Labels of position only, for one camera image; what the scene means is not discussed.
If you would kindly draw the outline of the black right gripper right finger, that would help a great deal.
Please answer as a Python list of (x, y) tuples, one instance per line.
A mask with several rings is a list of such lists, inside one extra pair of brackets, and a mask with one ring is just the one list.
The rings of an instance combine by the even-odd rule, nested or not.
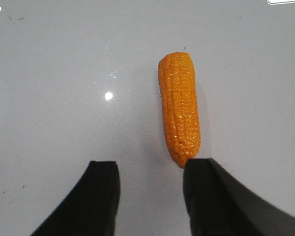
[(183, 193), (193, 236), (295, 236), (295, 217), (249, 190), (214, 159), (190, 159)]

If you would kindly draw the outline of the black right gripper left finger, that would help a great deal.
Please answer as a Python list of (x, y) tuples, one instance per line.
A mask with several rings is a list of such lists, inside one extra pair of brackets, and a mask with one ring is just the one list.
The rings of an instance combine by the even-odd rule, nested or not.
[(113, 236), (120, 200), (115, 161), (91, 161), (85, 172), (34, 236)]

